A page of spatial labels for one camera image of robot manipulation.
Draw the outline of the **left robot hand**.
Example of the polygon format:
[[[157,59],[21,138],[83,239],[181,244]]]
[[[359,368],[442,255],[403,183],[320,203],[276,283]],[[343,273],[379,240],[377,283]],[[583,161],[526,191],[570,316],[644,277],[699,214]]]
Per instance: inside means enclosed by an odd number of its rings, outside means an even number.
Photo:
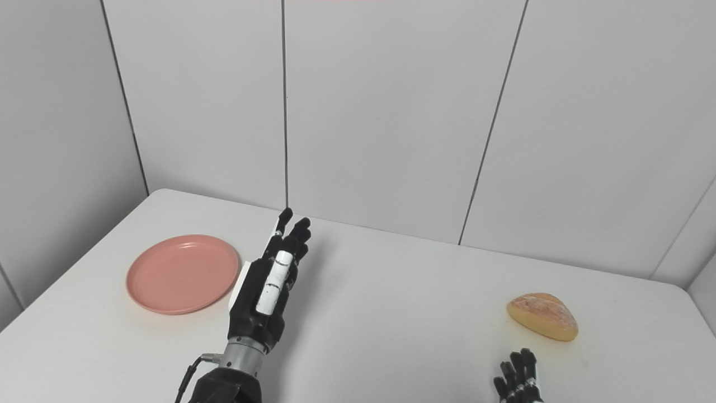
[[[264,354],[283,336],[283,314],[309,250],[311,220],[302,218],[288,231],[293,216],[291,208],[279,214],[263,254],[241,268],[230,296],[228,340],[250,341]]]

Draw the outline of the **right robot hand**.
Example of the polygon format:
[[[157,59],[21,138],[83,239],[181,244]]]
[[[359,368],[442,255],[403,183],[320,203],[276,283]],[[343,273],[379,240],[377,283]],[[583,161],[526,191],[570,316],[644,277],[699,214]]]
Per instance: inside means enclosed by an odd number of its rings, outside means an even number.
[[[509,360],[500,362],[501,375],[493,379],[501,403],[544,402],[538,384],[537,360],[530,349],[511,352]]]

